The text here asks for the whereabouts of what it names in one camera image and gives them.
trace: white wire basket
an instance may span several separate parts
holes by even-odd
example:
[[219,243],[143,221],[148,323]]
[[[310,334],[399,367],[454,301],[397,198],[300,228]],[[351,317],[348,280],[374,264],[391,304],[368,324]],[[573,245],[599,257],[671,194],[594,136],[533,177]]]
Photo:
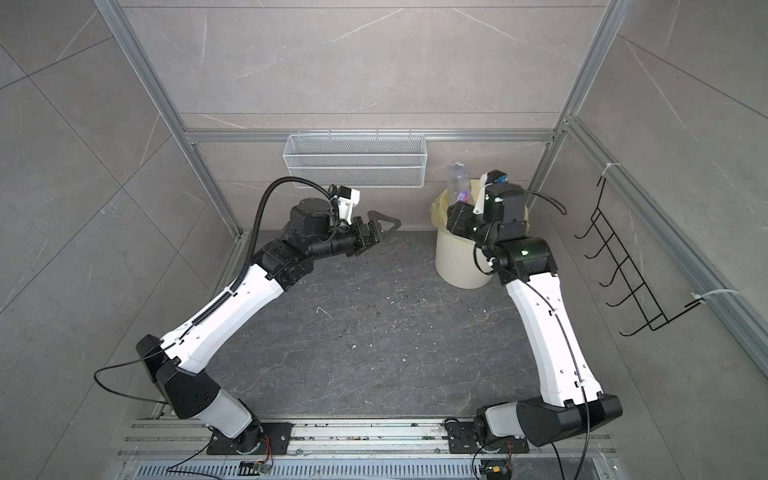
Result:
[[291,175],[324,187],[423,187],[427,142],[407,132],[294,134],[283,159]]

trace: ventilation grille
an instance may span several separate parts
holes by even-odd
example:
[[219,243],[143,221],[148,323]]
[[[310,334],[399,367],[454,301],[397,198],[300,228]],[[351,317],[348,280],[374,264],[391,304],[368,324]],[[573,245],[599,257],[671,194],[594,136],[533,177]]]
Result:
[[[284,461],[282,465],[275,465],[268,478],[280,480],[281,478],[473,478],[472,469],[466,458],[463,459],[436,459],[436,460],[400,460],[381,459],[371,462],[363,460],[316,460],[308,461]],[[161,480],[164,478],[194,479],[206,478],[202,475],[194,475],[195,472],[216,475],[221,478],[246,478],[237,475],[239,460],[201,460],[189,461],[176,469],[182,471],[165,472],[165,469],[173,465],[171,461],[143,461],[138,469],[136,480]]]
[[295,134],[283,159],[291,175],[324,187],[421,187],[427,146],[420,134]]

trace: black cable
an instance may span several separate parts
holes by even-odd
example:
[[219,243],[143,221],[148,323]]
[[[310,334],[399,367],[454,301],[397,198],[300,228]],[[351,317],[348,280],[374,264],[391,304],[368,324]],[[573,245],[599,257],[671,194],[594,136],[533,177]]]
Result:
[[478,267],[478,270],[480,270],[480,273],[484,275],[493,275],[496,273],[495,270],[491,270],[490,272],[485,272],[482,268],[480,268],[480,263],[478,263],[478,244],[475,243],[475,248],[472,249],[472,258],[475,260],[475,266]]
[[172,466],[170,466],[170,467],[166,468],[166,469],[165,469],[165,472],[166,472],[166,473],[184,473],[184,474],[186,474],[186,475],[202,475],[203,477],[208,477],[208,478],[215,478],[216,480],[223,480],[223,478],[221,478],[221,477],[217,477],[216,475],[211,475],[210,473],[203,473],[203,472],[185,472],[184,470],[173,470],[173,469],[172,469],[172,468],[176,468],[177,466],[179,466],[179,465],[181,465],[181,464],[183,464],[183,463],[189,462],[189,461],[190,461],[192,458],[195,458],[195,457],[197,457],[197,456],[200,454],[200,452],[202,452],[203,450],[205,450],[205,449],[207,449],[207,448],[208,448],[208,445],[210,445],[210,443],[211,443],[213,440],[214,440],[214,437],[213,437],[213,436],[211,436],[211,437],[210,437],[210,440],[208,440],[208,443],[206,443],[206,444],[205,444],[205,446],[204,446],[202,449],[200,449],[200,450],[196,451],[194,454],[192,454],[192,456],[191,456],[191,457],[187,457],[186,459],[182,460],[181,462],[178,462],[176,465],[172,465]]
[[581,387],[581,395],[584,397],[584,408],[587,411],[587,436],[584,438],[584,450],[581,451],[581,459],[578,461],[574,480],[576,480],[578,474],[581,473],[581,466],[584,465],[584,457],[587,456],[587,445],[589,445],[589,404],[587,403],[587,393],[584,391],[583,386]]
[[336,231],[338,230],[338,219],[339,219],[339,210],[338,207],[333,206],[333,198],[334,196],[330,194],[326,189],[322,188],[320,185],[309,181],[305,178],[301,177],[281,177],[272,182],[266,190],[264,190],[264,194],[261,196],[261,201],[259,202],[259,207],[256,210],[256,216],[253,218],[253,228],[251,228],[250,231],[250,238],[248,239],[248,246],[246,250],[246,256],[245,260],[243,261],[243,266],[240,268],[240,273],[237,274],[237,278],[230,284],[229,290],[223,291],[219,296],[216,298],[216,300],[211,303],[211,305],[206,308],[204,311],[200,312],[199,315],[194,317],[192,319],[191,324],[189,327],[184,331],[184,333],[181,334],[179,337],[179,340],[183,339],[189,332],[192,330],[193,327],[200,325],[203,320],[208,318],[211,313],[216,311],[217,308],[219,308],[227,299],[229,299],[233,294],[232,292],[235,292],[237,288],[240,286],[240,284],[245,280],[245,276],[248,274],[248,270],[250,269],[250,266],[253,265],[253,254],[256,250],[256,241],[259,237],[259,228],[261,227],[261,217],[264,215],[264,208],[266,207],[266,201],[270,199],[270,195],[272,192],[278,188],[278,186],[285,184],[287,182],[296,182],[298,184],[305,184],[309,185],[310,187],[314,188],[315,190],[318,190],[319,192],[323,193],[323,196],[328,200],[330,204],[330,212],[331,212],[331,218],[333,219],[333,233],[331,233],[331,236],[329,237],[329,240],[333,238],[334,235],[336,235]]
[[554,443],[550,443],[549,445],[552,445],[554,454],[558,457],[558,465],[560,465],[560,477],[565,480],[565,472],[563,472],[563,461],[560,460],[560,452],[558,452],[558,447],[554,446]]
[[496,442],[500,442],[501,440],[508,440],[511,438],[512,438],[512,435],[507,435],[505,437],[500,437],[496,440],[491,440],[490,442],[480,447],[477,452],[475,452],[475,454],[472,456],[472,463],[470,466],[472,467],[472,474],[475,476],[477,480],[480,480],[480,477],[478,477],[478,473],[475,470],[475,460],[478,458],[478,453],[482,452],[483,450],[485,450],[486,448],[488,448],[489,446],[493,445]]
[[153,353],[151,355],[147,355],[144,358],[141,358],[141,359],[138,359],[138,360],[131,360],[130,362],[126,362],[126,363],[118,363],[117,365],[110,365],[110,366],[101,367],[100,369],[98,369],[98,370],[96,370],[94,372],[94,381],[96,382],[96,385],[100,386],[102,389],[108,391],[109,393],[114,393],[115,395],[123,396],[123,397],[125,397],[127,399],[141,400],[142,402],[160,403],[161,405],[168,405],[168,402],[164,402],[163,400],[145,399],[145,398],[140,397],[140,396],[133,396],[133,395],[128,395],[127,393],[115,392],[113,389],[110,389],[109,387],[105,386],[103,383],[101,383],[99,381],[98,374],[103,372],[103,371],[105,371],[105,370],[116,369],[116,368],[121,367],[121,366],[128,366],[128,365],[133,365],[134,363],[143,362],[144,360],[152,358],[155,355],[160,355],[162,352],[168,350],[169,348],[171,348],[174,345],[176,345],[176,343],[171,343],[169,346],[165,347],[161,351],[155,352],[155,353]]
[[543,198],[550,204],[554,205],[555,208],[557,208],[561,214],[568,215],[568,209],[565,208],[565,205],[563,205],[558,199],[550,197],[547,194],[543,194],[542,192],[537,192],[536,190],[520,190],[522,192],[525,192],[527,194],[535,195],[536,197]]

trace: beige trash bin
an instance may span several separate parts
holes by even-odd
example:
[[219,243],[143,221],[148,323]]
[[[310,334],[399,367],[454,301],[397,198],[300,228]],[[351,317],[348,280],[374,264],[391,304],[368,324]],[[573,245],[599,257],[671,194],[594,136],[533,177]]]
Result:
[[[472,198],[478,196],[480,182],[472,180]],[[493,276],[478,272],[472,259],[475,242],[457,237],[445,229],[448,222],[448,192],[444,190],[429,206],[432,225],[437,227],[437,251],[435,268],[443,280],[458,288],[479,288],[491,281]],[[480,267],[486,267],[482,252],[478,252]]]

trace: white zip tie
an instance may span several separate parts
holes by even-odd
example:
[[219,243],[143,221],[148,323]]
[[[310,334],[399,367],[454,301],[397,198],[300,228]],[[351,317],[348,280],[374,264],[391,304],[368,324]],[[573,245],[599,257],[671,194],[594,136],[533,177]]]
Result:
[[611,162],[608,162],[605,164],[605,168],[603,169],[603,173],[600,174],[601,177],[605,176],[605,172],[608,171],[609,168],[613,167],[614,165],[621,165],[621,164],[613,164]]
[[698,299],[704,298],[705,296],[714,295],[715,293],[733,293],[735,295],[741,295],[741,292],[739,290],[733,290],[730,288],[717,288],[715,290],[710,290],[709,292],[702,293],[701,295],[693,292],[691,292],[690,294],[694,296],[694,299],[698,300]]

